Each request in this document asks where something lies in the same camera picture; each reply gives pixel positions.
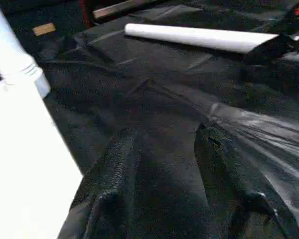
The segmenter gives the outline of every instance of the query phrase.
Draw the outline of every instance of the black material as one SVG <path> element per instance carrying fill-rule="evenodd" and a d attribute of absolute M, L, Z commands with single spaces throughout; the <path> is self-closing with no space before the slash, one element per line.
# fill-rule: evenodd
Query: black material
<path fill-rule="evenodd" d="M 44 5 L 39 3 L 49 3 L 49 1 L 35 0 L 26 4 L 27 2 L 29 1 L 5 0 L 0 6 L 3 7 L 3 10 L 5 4 L 8 7 L 19 8 L 18 4 L 30 7 L 30 9 L 21 7 L 22 11 L 5 15 L 16 37 L 29 54 L 36 54 L 40 51 L 41 44 L 45 41 L 54 41 L 61 36 L 72 35 L 86 29 L 78 0 L 51 0 L 54 4 Z M 47 23 L 53 23 L 56 30 L 36 36 L 33 28 Z"/>
<path fill-rule="evenodd" d="M 45 102 L 86 178 L 104 181 L 90 168 L 121 129 L 143 136 L 133 226 L 91 220 L 97 203 L 75 200 L 64 227 L 74 238 L 104 238 L 92 236 L 100 225 L 133 238 L 299 238 L 299 63 L 249 69 L 244 83 L 241 55 L 123 33 L 129 22 L 280 32 L 294 4 L 170 1 L 53 45 L 40 62 Z"/>
<path fill-rule="evenodd" d="M 299 3 L 286 14 L 280 23 L 299 26 Z M 277 37 L 260 44 L 248 52 L 244 57 L 244 64 L 247 66 L 267 65 L 292 51 L 299 53 L 299 40 L 295 41 L 286 33 L 281 32 Z"/>
<path fill-rule="evenodd" d="M 132 238 L 141 147 L 136 130 L 123 129 L 111 139 L 81 182 L 59 238 Z"/>

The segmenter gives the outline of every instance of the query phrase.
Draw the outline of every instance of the white pvc pipe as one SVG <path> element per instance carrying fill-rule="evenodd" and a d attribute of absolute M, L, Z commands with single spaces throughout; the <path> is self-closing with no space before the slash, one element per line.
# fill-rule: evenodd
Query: white pvc pipe
<path fill-rule="evenodd" d="M 125 26 L 125 34 L 238 53 L 247 53 L 259 44 L 277 36 L 255 32 L 132 23 Z"/>
<path fill-rule="evenodd" d="M 8 84 L 16 79 L 33 81 L 42 98 L 50 91 L 44 73 L 32 56 L 28 55 L 0 10 L 0 76 Z"/>
<path fill-rule="evenodd" d="M 0 11 L 0 239 L 55 239 L 82 175 L 41 98 L 50 86 Z"/>

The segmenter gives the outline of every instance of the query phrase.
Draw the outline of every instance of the metal bar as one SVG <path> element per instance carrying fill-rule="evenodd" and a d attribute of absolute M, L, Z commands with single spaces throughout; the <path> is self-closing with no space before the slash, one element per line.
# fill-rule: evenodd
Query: metal bar
<path fill-rule="evenodd" d="M 158 0 L 129 0 L 129 1 L 124 1 L 112 6 L 107 6 L 105 8 L 102 9 L 98 9 L 93 11 L 93 15 L 95 19 L 99 19 L 99 18 L 103 18 L 105 16 L 109 16 L 109 15 L 113 15 L 116 13 L 119 13 L 121 11 L 126 11 L 129 9 L 132 9 L 134 7 L 138 7 L 141 6 L 143 4 L 146 3 L 151 3 L 151 2 L 155 2 Z"/>

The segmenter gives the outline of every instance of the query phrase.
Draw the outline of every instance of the white cylinder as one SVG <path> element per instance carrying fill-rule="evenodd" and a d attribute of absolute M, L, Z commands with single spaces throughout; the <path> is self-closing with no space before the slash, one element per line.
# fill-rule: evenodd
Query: white cylinder
<path fill-rule="evenodd" d="M 237 53 L 247 53 L 259 44 L 277 36 L 255 32 L 132 23 L 125 26 L 125 34 Z"/>
<path fill-rule="evenodd" d="M 9 23 L 0 10 L 0 76 L 8 85 L 16 80 L 29 80 L 36 84 L 42 98 L 50 91 L 44 73 L 28 55 L 14 35 Z"/>

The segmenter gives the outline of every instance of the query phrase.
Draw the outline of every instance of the black tarp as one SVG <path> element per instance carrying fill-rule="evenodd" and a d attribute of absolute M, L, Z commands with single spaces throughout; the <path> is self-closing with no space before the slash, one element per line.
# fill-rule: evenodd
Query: black tarp
<path fill-rule="evenodd" d="M 142 138 L 125 236 L 299 238 L 299 63 L 250 67 L 242 80 L 241 55 L 123 33 L 126 23 L 288 31 L 276 22 L 295 2 L 169 1 L 46 45 L 45 103 L 86 177 L 60 239 L 124 231 L 92 206 L 124 128 Z"/>

